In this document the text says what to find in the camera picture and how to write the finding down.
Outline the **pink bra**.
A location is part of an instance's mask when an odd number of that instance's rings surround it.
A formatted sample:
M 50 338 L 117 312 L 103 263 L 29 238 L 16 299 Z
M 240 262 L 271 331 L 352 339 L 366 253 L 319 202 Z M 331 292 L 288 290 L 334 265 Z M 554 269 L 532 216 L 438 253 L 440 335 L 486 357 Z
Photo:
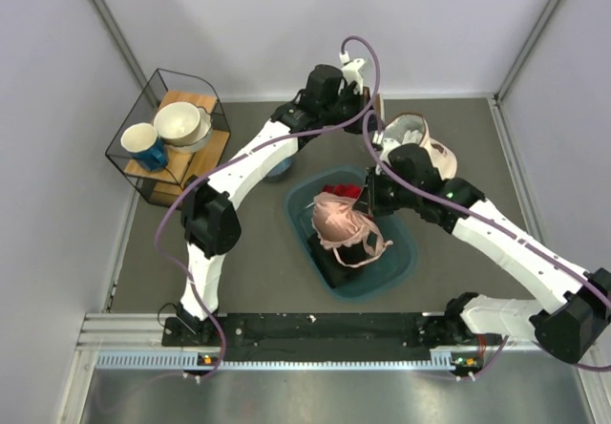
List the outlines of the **pink bra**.
M 355 199 L 322 192 L 314 197 L 312 227 L 324 250 L 331 251 L 336 261 L 349 268 L 359 268 L 377 261 L 393 245 L 385 240 L 377 224 L 366 214 L 354 209 Z M 361 245 L 366 259 L 349 264 L 341 257 L 341 247 Z

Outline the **cream cylindrical laundry bag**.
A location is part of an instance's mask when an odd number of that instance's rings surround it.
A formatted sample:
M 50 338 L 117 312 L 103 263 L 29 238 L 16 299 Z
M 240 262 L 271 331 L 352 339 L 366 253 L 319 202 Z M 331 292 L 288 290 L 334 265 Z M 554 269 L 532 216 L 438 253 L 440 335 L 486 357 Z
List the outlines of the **cream cylindrical laundry bag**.
M 385 122 L 385 128 L 374 135 L 374 142 L 381 146 L 381 160 L 389 164 L 389 154 L 401 145 L 416 144 L 429 155 L 432 166 L 436 168 L 442 180 L 455 177 L 457 159 L 451 149 L 431 136 L 428 121 L 417 113 L 402 113 L 387 120 L 385 106 L 380 95 L 375 98 L 375 109 Z

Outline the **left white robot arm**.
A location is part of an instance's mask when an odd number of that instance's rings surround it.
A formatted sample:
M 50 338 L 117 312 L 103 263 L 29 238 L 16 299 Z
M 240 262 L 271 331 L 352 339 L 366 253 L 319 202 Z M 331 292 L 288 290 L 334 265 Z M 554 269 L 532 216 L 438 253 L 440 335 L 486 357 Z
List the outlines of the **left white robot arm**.
M 356 58 L 342 68 L 316 66 L 305 88 L 278 107 L 238 155 L 188 186 L 180 221 L 189 275 L 177 317 L 194 343 L 206 344 L 216 335 L 217 323 L 209 314 L 219 305 L 225 256 L 242 234 L 238 219 L 242 201 L 274 167 L 319 135 L 355 128 L 372 107 L 362 75 L 365 64 L 365 59 Z

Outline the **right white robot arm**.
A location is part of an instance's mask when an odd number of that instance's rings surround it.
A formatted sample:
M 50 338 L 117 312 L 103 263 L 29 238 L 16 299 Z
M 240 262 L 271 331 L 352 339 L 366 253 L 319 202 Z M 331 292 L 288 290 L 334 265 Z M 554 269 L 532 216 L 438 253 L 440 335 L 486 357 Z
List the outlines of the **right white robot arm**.
M 465 292 L 451 300 L 434 326 L 459 344 L 479 334 L 528 340 L 558 360 L 579 366 L 610 324 L 610 273 L 572 264 L 509 221 L 461 178 L 442 180 L 415 144 L 394 147 L 366 173 L 359 201 L 367 213 L 411 209 L 424 221 L 470 245 L 511 275 L 529 300 Z

